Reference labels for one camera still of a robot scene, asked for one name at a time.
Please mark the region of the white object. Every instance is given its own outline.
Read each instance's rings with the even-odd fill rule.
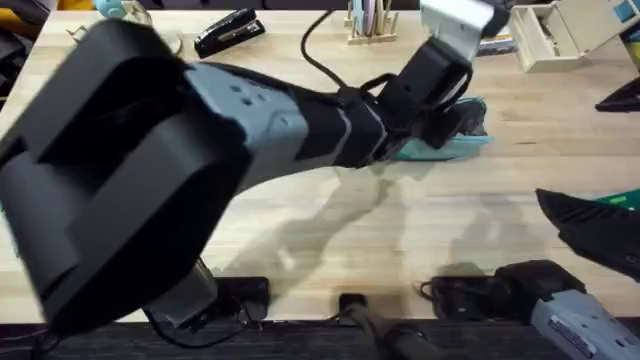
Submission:
[[[151,14],[137,0],[122,0],[122,7],[126,12],[123,20],[153,27]],[[162,33],[160,36],[174,55],[180,52],[182,49],[182,36],[180,36],[179,32]]]
[[[427,32],[470,62],[494,14],[491,5],[477,0],[421,0],[420,11]]]
[[[620,21],[615,7],[624,0],[562,0],[546,5],[514,6],[509,27],[518,43],[525,72],[568,71],[584,57],[640,22],[640,12]]]

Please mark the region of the teal object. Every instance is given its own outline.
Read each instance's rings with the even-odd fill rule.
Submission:
[[[609,205],[616,205],[628,210],[640,210],[640,189],[610,195],[600,199],[597,202]]]
[[[127,15],[120,0],[93,0],[93,6],[104,17],[122,19]]]
[[[487,112],[486,104],[480,98],[463,98],[457,104],[475,101],[482,104],[482,112],[476,114],[479,116],[479,124],[484,123],[484,117]],[[490,144],[493,141],[492,136],[480,135],[457,135],[451,139],[441,149],[434,149],[420,139],[412,139],[393,156],[393,159],[400,161],[438,161],[451,160],[459,157],[475,155],[482,146]]]
[[[618,15],[618,19],[620,19],[620,21],[623,23],[630,20],[636,14],[633,11],[633,7],[631,7],[631,4],[628,1],[623,1],[618,6],[616,6],[615,12],[616,15]]]

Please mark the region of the black cable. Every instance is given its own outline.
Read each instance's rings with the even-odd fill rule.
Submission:
[[[307,31],[304,33],[304,35],[302,36],[302,41],[300,42],[300,51],[302,52],[302,57],[304,57],[305,60],[307,60],[307,62],[311,65],[313,65],[314,67],[316,67],[318,70],[322,71],[323,73],[325,73],[325,75],[327,75],[329,78],[331,78],[331,80],[333,80],[333,82],[335,82],[336,84],[338,84],[338,86],[340,88],[345,88],[347,87],[347,84],[342,81],[342,79],[340,79],[340,77],[338,75],[336,75],[333,71],[331,71],[328,67],[320,64],[318,61],[316,61],[314,58],[312,58],[311,56],[309,56],[309,54],[307,53],[307,40],[309,39],[309,35],[311,35],[311,33],[320,25],[322,24],[322,22],[329,17],[329,15],[333,14],[335,10],[327,10],[324,14],[322,14],[322,16],[320,16],[318,18],[318,20],[316,20],[313,24],[311,24],[311,26],[309,27],[309,29],[307,29]]]
[[[32,333],[29,333],[29,334],[24,334],[24,335],[19,335],[19,336],[7,336],[7,337],[0,338],[0,343],[1,342],[8,342],[8,341],[25,340],[25,339],[32,338],[34,336],[42,335],[42,334],[44,334],[46,332],[47,332],[47,329],[40,329],[40,330],[36,330],[36,331],[34,331]]]
[[[48,339],[48,337],[51,336],[50,332],[46,332],[44,334],[40,334],[38,335],[34,342],[33,342],[33,346],[31,347],[31,352],[29,353],[29,359],[30,360],[40,360],[42,358],[44,358],[47,354],[49,354],[50,352],[52,352],[55,348],[58,347],[58,345],[60,345],[60,343],[62,342],[62,338],[59,336],[56,336],[55,340],[53,341],[53,343],[47,347],[45,347],[45,342]]]
[[[147,317],[147,319],[149,320],[149,324],[151,325],[151,328],[153,329],[153,331],[155,331],[155,333],[164,341],[166,341],[167,343],[177,346],[179,348],[183,348],[183,349],[191,349],[191,350],[197,350],[197,349],[206,349],[206,348],[210,348],[212,346],[215,345],[219,345],[222,344],[224,342],[227,342],[231,339],[233,339],[234,337],[242,334],[243,332],[248,330],[247,326],[243,326],[235,331],[230,332],[227,335],[224,335],[218,339],[209,341],[207,343],[204,344],[187,344],[184,343],[180,340],[175,339],[174,337],[170,336],[169,334],[167,334],[162,327],[160,326],[160,324],[156,321],[155,317],[153,316],[153,314],[148,311],[148,310],[142,310],[145,314],[145,316]]]

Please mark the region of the stapler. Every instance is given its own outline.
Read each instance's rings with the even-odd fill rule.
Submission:
[[[254,9],[234,11],[209,26],[194,41],[201,59],[265,33]]]

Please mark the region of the wooden desk surface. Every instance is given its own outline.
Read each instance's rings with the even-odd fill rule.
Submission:
[[[153,15],[157,28],[185,34],[184,57],[195,60],[193,38],[224,14]],[[333,90],[299,52],[301,34],[319,15],[260,13],[266,35],[210,59]],[[425,40],[418,13],[406,12],[397,42],[349,47],[343,16],[316,31],[309,51],[352,84],[399,71]],[[52,14],[0,113],[2,132],[73,48],[65,30],[97,19],[91,12]],[[591,66],[574,72],[535,75],[522,73],[515,55],[478,59],[468,94],[486,99],[488,130],[495,136],[479,156],[338,171],[339,177],[334,169],[320,169],[263,184],[234,200],[203,254],[206,263],[218,274],[268,277],[272,318],[329,316],[343,292],[369,295],[386,315],[432,317],[431,306],[413,290],[416,282],[473,273],[474,267],[493,273],[542,258],[584,281],[612,313],[640,315],[640,285],[575,256],[557,239],[533,193],[542,187],[592,197],[640,184],[640,118],[593,109],[637,71],[618,41],[591,59]],[[39,321],[9,239],[3,224],[0,322]]]

